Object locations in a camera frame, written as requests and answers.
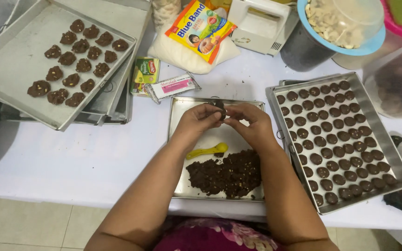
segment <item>yellow measuring spoon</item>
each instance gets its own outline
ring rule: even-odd
[[[220,143],[216,145],[215,147],[209,148],[209,149],[196,149],[191,152],[189,152],[185,158],[186,159],[193,159],[194,157],[198,157],[201,154],[214,154],[214,153],[220,153],[220,152],[226,152],[227,149],[229,149],[229,146],[226,143]]]

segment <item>stacked baking trays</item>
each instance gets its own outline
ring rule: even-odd
[[[137,25],[128,28],[128,33],[134,34],[134,36],[118,31],[61,3],[66,2],[65,0],[40,0],[32,3],[25,13],[14,10],[14,13],[20,17],[13,24],[9,23],[10,26],[0,35],[2,119],[42,122],[55,130],[65,130],[72,122],[100,126],[103,123],[124,124],[131,119],[132,97],[127,91],[130,85],[130,81],[127,79],[130,76],[146,24],[151,16],[151,4],[147,0],[110,1],[128,6],[127,12],[131,12],[130,14],[137,17]],[[64,104],[54,106],[45,100],[46,97],[34,99],[25,94],[29,84],[43,79],[44,71],[47,73],[48,68],[57,65],[57,62],[44,58],[43,53],[52,44],[59,44],[61,33],[69,30],[70,23],[75,19],[83,20],[87,27],[95,24],[100,29],[99,34],[109,31],[113,34],[114,40],[118,38],[126,40],[129,48],[123,53],[118,53],[118,60],[110,65],[111,70],[103,78],[95,78],[92,71],[79,74],[80,83],[91,77],[96,81],[96,85],[76,108]],[[83,38],[81,33],[77,34],[77,37],[78,39]],[[86,54],[76,54],[76,56],[78,60],[80,57],[84,58]],[[103,55],[99,57],[99,60],[103,61]],[[98,62],[91,63],[94,69]],[[62,69],[64,77],[75,73],[73,67],[62,68],[64,68]],[[52,86],[60,84],[51,82]],[[76,91],[78,90],[71,89],[70,94]]]
[[[269,97],[320,214],[402,189],[402,160],[356,73],[275,87]]]

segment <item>hand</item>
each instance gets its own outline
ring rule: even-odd
[[[190,108],[179,120],[170,142],[182,145],[186,153],[192,151],[206,130],[221,126],[223,121],[220,120],[221,113],[219,111],[221,111],[220,108],[209,104]]]
[[[271,118],[266,112],[248,103],[225,106],[226,115],[230,116],[224,123],[234,128],[258,154],[271,152],[278,146],[272,131]],[[249,122],[245,126],[240,120]]]

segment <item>blue band margarine package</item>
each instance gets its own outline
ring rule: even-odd
[[[212,64],[221,41],[235,28],[237,26],[232,22],[220,17],[198,0],[192,0],[165,34]]]

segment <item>pink container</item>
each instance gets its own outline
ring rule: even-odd
[[[384,7],[385,28],[402,37],[402,26],[395,24],[395,21],[389,11],[389,5],[386,3],[386,1],[381,0],[381,3]]]

